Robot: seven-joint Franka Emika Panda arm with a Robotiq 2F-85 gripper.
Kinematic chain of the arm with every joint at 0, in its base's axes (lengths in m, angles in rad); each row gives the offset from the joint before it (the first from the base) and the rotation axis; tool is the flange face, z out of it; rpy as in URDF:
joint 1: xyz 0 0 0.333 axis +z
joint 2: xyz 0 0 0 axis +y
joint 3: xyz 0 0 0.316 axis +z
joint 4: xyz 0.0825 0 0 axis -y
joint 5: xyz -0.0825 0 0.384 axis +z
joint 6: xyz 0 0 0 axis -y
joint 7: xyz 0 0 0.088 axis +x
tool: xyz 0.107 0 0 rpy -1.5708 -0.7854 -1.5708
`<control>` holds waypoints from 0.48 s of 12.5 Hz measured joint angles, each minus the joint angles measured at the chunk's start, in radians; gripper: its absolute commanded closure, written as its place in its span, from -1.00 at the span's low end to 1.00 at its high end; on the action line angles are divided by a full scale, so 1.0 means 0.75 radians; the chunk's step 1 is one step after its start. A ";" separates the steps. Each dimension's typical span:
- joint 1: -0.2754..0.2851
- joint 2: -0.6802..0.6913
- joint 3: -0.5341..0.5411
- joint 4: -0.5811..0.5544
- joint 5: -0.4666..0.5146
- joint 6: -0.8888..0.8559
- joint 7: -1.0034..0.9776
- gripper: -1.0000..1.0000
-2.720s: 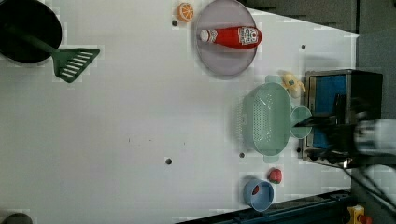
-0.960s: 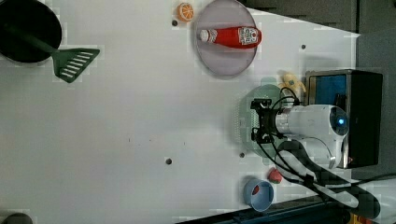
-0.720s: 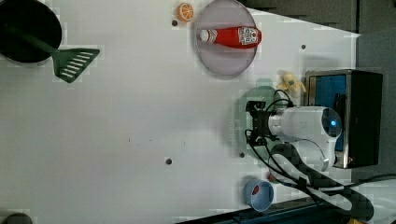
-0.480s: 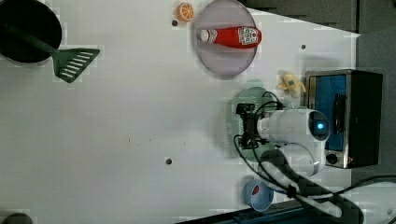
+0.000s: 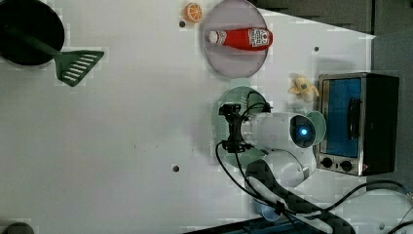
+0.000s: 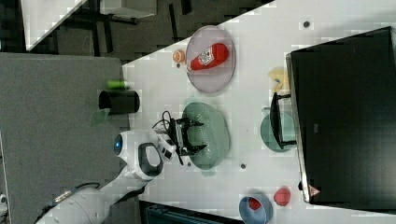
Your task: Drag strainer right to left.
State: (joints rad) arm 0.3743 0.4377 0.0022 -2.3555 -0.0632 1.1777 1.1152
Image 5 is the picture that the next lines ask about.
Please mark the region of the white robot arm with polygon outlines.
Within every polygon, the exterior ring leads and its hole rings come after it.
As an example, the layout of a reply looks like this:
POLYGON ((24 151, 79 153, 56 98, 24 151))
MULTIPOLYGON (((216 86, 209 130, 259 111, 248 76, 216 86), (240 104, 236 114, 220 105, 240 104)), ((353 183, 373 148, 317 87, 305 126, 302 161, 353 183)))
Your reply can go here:
POLYGON ((292 189, 303 182, 307 171, 301 158, 316 143, 314 123, 297 113, 272 113, 265 102, 246 110, 225 103, 218 114, 229 126, 229 137, 217 146, 235 157, 244 178, 241 190, 286 217, 312 217, 332 229, 331 234, 356 234, 332 207, 321 208, 292 189))

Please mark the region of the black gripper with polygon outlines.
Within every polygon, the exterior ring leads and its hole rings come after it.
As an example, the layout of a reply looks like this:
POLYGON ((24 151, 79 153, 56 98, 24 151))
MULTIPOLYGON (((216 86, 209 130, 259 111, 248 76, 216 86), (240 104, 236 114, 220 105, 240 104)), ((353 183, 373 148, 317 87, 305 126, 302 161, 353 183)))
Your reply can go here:
POLYGON ((225 103, 218 109, 218 114, 228 116, 229 140, 222 141, 222 147, 229 153, 243 153, 251 148, 251 145, 244 142, 241 133, 243 117, 240 114, 242 107, 237 103, 225 103))

